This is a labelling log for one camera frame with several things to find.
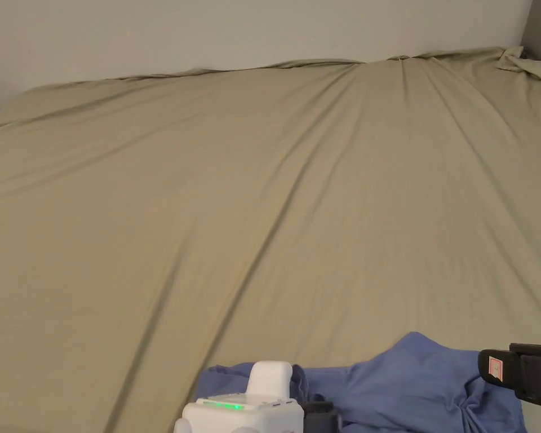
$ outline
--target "fitted sheet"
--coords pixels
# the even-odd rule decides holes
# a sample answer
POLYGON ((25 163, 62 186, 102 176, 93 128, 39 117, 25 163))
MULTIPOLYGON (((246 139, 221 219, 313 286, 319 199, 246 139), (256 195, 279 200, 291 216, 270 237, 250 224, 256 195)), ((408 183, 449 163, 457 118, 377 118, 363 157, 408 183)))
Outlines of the fitted sheet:
POLYGON ((410 331, 541 343, 541 65, 520 52, 14 98, 0 433, 164 433, 217 363, 348 365, 410 331))

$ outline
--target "crumpled fabric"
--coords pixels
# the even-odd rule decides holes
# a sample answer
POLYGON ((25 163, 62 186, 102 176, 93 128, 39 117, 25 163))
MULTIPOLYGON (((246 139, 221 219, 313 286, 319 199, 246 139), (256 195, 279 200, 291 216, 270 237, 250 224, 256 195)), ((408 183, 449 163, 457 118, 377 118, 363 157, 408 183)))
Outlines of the crumpled fabric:
MULTIPOLYGON (((478 352, 410 333, 370 361, 293 366, 291 397, 332 401, 343 433, 526 433, 513 391, 481 379, 478 352)), ((245 392, 252 363, 208 368, 197 397, 245 392)))

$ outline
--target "green led light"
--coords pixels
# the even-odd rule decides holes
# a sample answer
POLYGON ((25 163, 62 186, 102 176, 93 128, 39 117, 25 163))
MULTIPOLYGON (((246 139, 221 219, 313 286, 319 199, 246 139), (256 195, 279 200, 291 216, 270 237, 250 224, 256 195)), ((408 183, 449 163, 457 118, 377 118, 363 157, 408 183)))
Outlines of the green led light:
POLYGON ((208 406, 216 406, 218 408, 225 408, 225 409, 233 409, 233 410, 242 410, 245 407, 241 405, 230 405, 230 404, 224 404, 224 403, 216 403, 214 401, 204 401, 202 404, 208 405, 208 406))

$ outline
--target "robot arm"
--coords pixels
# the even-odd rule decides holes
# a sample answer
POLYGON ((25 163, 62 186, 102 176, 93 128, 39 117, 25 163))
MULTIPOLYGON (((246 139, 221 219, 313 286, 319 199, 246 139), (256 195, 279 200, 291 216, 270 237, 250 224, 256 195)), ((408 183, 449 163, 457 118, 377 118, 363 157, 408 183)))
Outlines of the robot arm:
POLYGON ((515 391, 518 399, 541 406, 541 345, 510 344, 508 351, 479 353, 481 377, 515 391))

